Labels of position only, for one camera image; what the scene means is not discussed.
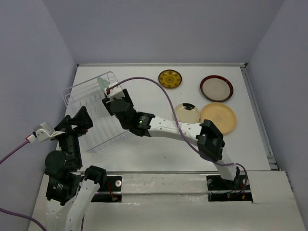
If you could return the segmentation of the teal floral plate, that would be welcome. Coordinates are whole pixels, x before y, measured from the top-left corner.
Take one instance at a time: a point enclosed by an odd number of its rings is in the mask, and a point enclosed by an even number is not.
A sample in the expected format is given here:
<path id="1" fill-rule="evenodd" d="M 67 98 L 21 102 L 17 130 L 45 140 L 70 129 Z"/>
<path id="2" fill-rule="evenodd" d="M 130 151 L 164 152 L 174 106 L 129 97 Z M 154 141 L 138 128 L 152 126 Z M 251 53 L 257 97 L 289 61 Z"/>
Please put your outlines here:
<path id="1" fill-rule="evenodd" d="M 108 95 L 109 82 L 101 77 L 97 77 L 97 82 L 104 94 Z"/>

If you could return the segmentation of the yellow patterned plate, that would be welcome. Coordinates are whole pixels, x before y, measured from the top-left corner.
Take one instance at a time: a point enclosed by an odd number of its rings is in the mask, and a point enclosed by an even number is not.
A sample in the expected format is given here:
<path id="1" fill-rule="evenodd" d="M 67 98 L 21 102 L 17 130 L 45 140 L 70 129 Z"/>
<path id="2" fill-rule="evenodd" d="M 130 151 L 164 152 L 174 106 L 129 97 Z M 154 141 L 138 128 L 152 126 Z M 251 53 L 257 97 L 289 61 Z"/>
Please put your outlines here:
<path id="1" fill-rule="evenodd" d="M 158 82 L 164 88 L 174 89 L 182 83 L 182 75 L 172 69 L 164 70 L 158 75 Z"/>

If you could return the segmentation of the cream and black plate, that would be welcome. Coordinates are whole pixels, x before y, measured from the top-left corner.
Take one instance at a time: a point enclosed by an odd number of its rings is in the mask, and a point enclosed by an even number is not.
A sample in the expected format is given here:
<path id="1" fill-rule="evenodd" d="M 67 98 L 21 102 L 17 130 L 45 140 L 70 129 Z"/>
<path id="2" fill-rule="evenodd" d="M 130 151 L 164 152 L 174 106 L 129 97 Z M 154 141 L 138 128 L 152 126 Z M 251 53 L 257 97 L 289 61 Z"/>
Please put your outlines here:
<path id="1" fill-rule="evenodd" d="M 191 103 L 181 103 L 175 107 L 177 120 L 182 123 L 198 123 L 200 112 L 198 108 Z"/>

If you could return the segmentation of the beige bear plate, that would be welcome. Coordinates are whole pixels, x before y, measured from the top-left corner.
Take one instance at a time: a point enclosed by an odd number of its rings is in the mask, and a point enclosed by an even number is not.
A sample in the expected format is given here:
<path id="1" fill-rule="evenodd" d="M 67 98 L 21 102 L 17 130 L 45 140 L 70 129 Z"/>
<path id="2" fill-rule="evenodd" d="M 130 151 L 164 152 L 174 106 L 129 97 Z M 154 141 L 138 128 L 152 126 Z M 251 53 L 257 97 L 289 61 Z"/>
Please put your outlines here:
<path id="1" fill-rule="evenodd" d="M 211 120 L 222 134 L 232 132 L 237 123 L 235 112 L 223 103 L 209 103 L 204 106 L 200 119 Z"/>

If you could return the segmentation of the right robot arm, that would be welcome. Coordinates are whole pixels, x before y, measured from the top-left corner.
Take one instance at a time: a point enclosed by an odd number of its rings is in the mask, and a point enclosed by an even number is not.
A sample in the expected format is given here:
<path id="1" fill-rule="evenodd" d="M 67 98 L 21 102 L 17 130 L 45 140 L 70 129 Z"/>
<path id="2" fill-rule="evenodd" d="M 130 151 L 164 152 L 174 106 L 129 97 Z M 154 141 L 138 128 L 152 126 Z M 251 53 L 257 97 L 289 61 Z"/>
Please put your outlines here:
<path id="1" fill-rule="evenodd" d="M 225 150 L 223 134 L 210 120 L 201 124 L 188 124 L 138 112 L 126 89 L 104 89 L 102 100 L 110 115 L 115 116 L 124 130 L 139 137 L 162 137 L 186 142 L 200 157 L 214 164 L 225 188 L 244 190 L 240 169 Z"/>

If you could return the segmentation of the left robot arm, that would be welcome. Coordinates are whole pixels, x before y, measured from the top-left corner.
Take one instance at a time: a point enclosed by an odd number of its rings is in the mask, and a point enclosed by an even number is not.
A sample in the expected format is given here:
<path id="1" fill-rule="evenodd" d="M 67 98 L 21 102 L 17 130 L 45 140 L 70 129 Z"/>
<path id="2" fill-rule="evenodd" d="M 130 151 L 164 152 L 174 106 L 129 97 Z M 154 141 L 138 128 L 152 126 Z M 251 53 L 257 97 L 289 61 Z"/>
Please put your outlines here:
<path id="1" fill-rule="evenodd" d="M 87 207 L 98 190 L 106 186 L 106 170 L 96 166 L 82 168 L 79 137 L 85 135 L 93 122 L 85 106 L 74 117 L 66 115 L 55 127 L 59 148 L 45 158 L 45 175 L 49 176 L 46 190 L 46 229 L 77 231 Z"/>

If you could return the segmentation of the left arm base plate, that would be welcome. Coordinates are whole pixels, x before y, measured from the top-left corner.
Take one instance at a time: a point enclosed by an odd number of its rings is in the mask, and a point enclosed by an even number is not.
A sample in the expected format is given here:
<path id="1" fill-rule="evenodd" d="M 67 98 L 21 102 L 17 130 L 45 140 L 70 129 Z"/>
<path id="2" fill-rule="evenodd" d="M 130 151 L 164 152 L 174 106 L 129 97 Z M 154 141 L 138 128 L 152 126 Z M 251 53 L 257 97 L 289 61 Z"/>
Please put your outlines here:
<path id="1" fill-rule="evenodd" d="M 99 188 L 92 198 L 92 203 L 121 203 L 122 176 L 107 175 L 106 183 Z"/>

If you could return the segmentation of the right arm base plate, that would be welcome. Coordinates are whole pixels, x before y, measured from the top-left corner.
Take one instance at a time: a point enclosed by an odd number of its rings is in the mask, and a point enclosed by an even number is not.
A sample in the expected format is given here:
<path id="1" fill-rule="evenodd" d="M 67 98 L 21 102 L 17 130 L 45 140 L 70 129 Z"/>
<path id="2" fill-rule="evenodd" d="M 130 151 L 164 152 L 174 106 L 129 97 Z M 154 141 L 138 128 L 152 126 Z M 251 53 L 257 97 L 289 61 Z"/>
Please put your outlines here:
<path id="1" fill-rule="evenodd" d="M 253 201 L 245 175 L 240 175 L 235 182 L 224 180 L 220 175 L 209 175 L 206 180 L 209 202 Z"/>

